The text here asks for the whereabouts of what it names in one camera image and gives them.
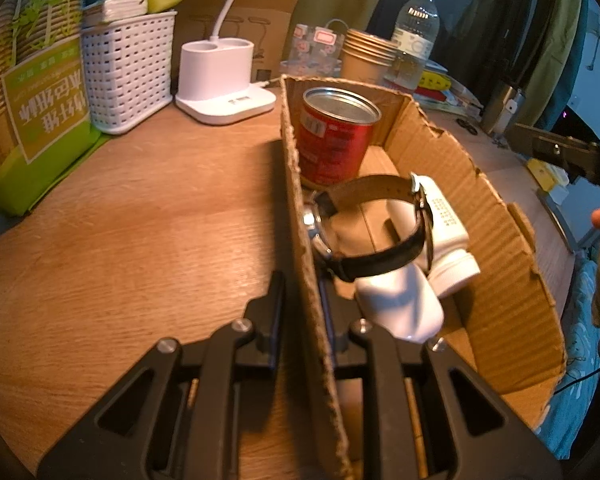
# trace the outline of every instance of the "black leather watch strap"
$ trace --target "black leather watch strap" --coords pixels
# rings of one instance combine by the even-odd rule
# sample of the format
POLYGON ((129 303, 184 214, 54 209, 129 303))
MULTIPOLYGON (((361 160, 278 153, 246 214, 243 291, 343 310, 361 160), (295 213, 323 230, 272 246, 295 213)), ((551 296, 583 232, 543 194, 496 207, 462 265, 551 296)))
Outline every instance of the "black leather watch strap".
POLYGON ((416 259, 425 245, 429 260, 432 258, 431 209, 422 188, 414 186, 412 178, 367 175, 331 186, 313 197, 322 220, 358 204, 382 199, 413 203, 416 230, 410 237, 384 251, 361 256, 334 254, 325 263, 344 282, 351 283, 357 278, 378 276, 399 269, 416 259))

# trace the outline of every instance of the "white desk lamp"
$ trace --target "white desk lamp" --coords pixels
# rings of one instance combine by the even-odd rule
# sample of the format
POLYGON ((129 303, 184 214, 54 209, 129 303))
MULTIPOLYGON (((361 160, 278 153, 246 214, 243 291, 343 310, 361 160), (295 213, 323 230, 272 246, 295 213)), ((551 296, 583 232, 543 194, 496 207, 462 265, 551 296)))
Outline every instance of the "white desk lamp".
POLYGON ((231 124, 273 109, 276 96, 251 81, 253 43, 218 38, 226 0, 208 40, 182 46, 176 106, 205 124, 231 124))

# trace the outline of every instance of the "metal screw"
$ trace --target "metal screw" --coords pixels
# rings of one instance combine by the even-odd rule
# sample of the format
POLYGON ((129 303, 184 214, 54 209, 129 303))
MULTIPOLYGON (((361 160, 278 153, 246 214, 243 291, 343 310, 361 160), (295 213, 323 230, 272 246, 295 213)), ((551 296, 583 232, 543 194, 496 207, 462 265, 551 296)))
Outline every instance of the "metal screw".
POLYGON ((373 328, 373 323, 367 321, 366 319, 359 319, 353 322, 352 328, 354 332, 358 334, 366 334, 373 328))
POLYGON ((253 323, 246 318, 239 317, 238 319, 234 319, 231 322, 231 328, 233 328, 236 332, 246 333, 251 330, 253 327, 253 323))
POLYGON ((440 339, 429 339, 429 341, 427 341, 427 345, 434 352, 443 352, 446 349, 446 341, 443 337, 440 339))
POLYGON ((164 339, 160 339, 157 344, 158 352, 163 354, 173 354, 178 347, 178 342, 175 339, 171 339, 170 337, 166 337, 164 339))

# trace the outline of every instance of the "wristwatch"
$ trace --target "wristwatch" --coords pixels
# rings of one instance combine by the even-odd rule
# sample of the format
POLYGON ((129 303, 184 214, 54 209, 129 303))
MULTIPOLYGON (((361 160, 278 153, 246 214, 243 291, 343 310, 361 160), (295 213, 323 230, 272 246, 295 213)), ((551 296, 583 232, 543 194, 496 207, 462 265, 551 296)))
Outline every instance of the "wristwatch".
POLYGON ((424 189, 412 173, 409 178, 396 175, 367 175, 315 191, 304 203, 304 224, 315 255, 343 282, 379 276, 410 263, 427 247, 429 269, 433 258, 431 229, 433 218, 424 189), (345 256, 337 247, 329 219, 340 211, 372 200, 404 200, 414 205, 416 229, 393 247, 377 253, 345 256))

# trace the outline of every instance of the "black clamp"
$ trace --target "black clamp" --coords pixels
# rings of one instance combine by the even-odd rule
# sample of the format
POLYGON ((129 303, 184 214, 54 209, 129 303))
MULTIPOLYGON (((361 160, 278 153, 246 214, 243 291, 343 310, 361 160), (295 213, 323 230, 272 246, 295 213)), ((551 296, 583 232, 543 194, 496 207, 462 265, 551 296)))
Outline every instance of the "black clamp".
POLYGON ((240 382, 274 378, 284 299, 274 272, 267 295, 209 339, 160 339, 49 450, 38 480, 238 478, 240 382))
POLYGON ((411 378, 430 480, 558 480, 558 461, 443 338, 419 345, 361 319, 318 279, 337 380, 362 378, 363 478, 419 480, 411 378))

